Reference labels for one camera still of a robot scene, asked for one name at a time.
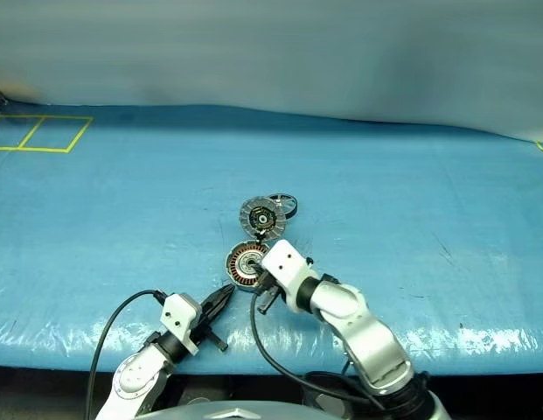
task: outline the gray wall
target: gray wall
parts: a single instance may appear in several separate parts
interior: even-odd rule
[[[0,0],[0,88],[543,140],[543,0]]]

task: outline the yellow tape line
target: yellow tape line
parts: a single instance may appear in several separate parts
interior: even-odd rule
[[[92,116],[72,116],[72,115],[41,115],[41,114],[17,114],[17,115],[0,115],[1,118],[38,118],[38,122],[31,128],[31,130],[24,136],[23,140],[17,146],[0,146],[0,151],[44,151],[48,153],[69,153],[75,144],[80,140],[82,135],[87,131],[87,128],[93,121]],[[85,125],[79,130],[77,135],[73,137],[71,143],[61,149],[59,147],[26,147],[26,143],[31,139],[36,130],[46,119],[64,119],[64,120],[86,120]]]
[[[535,144],[537,144],[537,147],[543,152],[543,144],[541,142],[535,142]]]

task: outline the white robotic arm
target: white robotic arm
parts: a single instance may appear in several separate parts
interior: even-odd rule
[[[355,287],[324,275],[318,279],[307,259],[288,241],[280,240],[261,260],[294,312],[307,311],[329,324],[344,344],[366,391],[395,418],[448,420],[438,398],[421,389],[407,353],[392,331],[376,319]]]
[[[175,366],[188,354],[197,354],[202,340],[226,350],[227,344],[210,325],[226,308],[233,291],[231,284],[224,286],[202,304],[185,293],[166,297],[160,321],[168,331],[151,334],[144,347],[117,368],[96,420],[129,420],[149,413]]]

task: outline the black cable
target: black cable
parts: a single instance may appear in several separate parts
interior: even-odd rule
[[[98,344],[96,345],[96,350],[94,351],[93,356],[93,362],[90,365],[90,374],[88,376],[88,384],[87,384],[87,399],[85,402],[85,416],[84,420],[90,420],[90,412],[92,410],[93,405],[93,390],[94,390],[94,379],[96,377],[96,368],[98,367],[98,359],[100,358],[100,351],[102,350],[102,347],[104,346],[104,340],[106,339],[106,336],[108,335],[108,331],[112,324],[114,324],[115,318],[120,314],[123,309],[129,305],[132,301],[139,298],[143,295],[152,295],[157,300],[161,296],[161,291],[159,290],[143,290],[137,292],[135,295],[128,297],[123,301],[122,304],[120,304],[117,309],[114,311],[106,325],[104,326],[104,329],[102,330],[102,334],[100,335],[100,338],[98,339]]]
[[[343,365],[343,369],[341,370],[341,374],[344,375],[347,373],[347,369],[351,365],[351,360],[347,359],[347,362]]]
[[[351,379],[349,376],[345,376],[344,374],[335,374],[333,372],[315,370],[312,372],[308,372],[307,374],[304,374],[303,379],[309,380],[312,376],[322,376],[324,378],[337,379],[338,381],[342,382],[345,386],[352,389],[353,391],[359,392],[359,393],[363,392],[362,386],[357,381]]]
[[[364,405],[370,405],[372,403],[379,410],[382,410],[382,411],[385,410],[384,406],[380,404],[380,402],[376,398],[368,394],[362,388],[360,388],[359,391],[363,395],[365,395],[365,398],[362,396],[355,396],[355,395],[343,394],[336,391],[332,391],[330,389],[320,387],[319,385],[316,385],[315,383],[312,383],[310,381],[305,381],[304,379],[300,378],[298,375],[293,374],[292,372],[287,370],[285,367],[280,365],[275,359],[273,359],[273,357],[271,357],[271,355],[267,352],[267,350],[263,346],[263,343],[261,343],[260,335],[257,332],[257,326],[255,325],[255,301],[257,300],[257,298],[258,298],[258,294],[255,293],[252,296],[252,301],[250,303],[250,324],[252,326],[252,334],[254,335],[255,345],[257,346],[258,350],[263,356],[263,359],[265,359],[267,363],[269,363],[275,370],[277,370],[281,374],[287,376],[291,381],[294,381],[305,388],[312,389],[326,396],[332,396],[340,400],[350,401],[352,403],[359,403],[359,404],[364,404]]]

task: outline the blue plastic sheet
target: blue plastic sheet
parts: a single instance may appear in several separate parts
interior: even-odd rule
[[[543,152],[533,143],[237,108],[12,112],[94,120],[69,152],[0,150],[1,366],[88,369],[107,318],[135,291],[203,299],[228,282],[226,254],[247,239],[241,203],[281,192],[300,203],[284,237],[318,272],[361,288],[418,369],[543,371]],[[44,121],[23,146],[67,148],[83,121]],[[0,144],[17,124],[2,122]],[[237,291],[214,326],[227,352],[204,343],[179,371],[274,372],[251,337],[250,298]],[[153,299],[133,303],[101,369],[136,351],[159,316]],[[258,322],[296,372],[345,362],[310,315],[277,303]]]

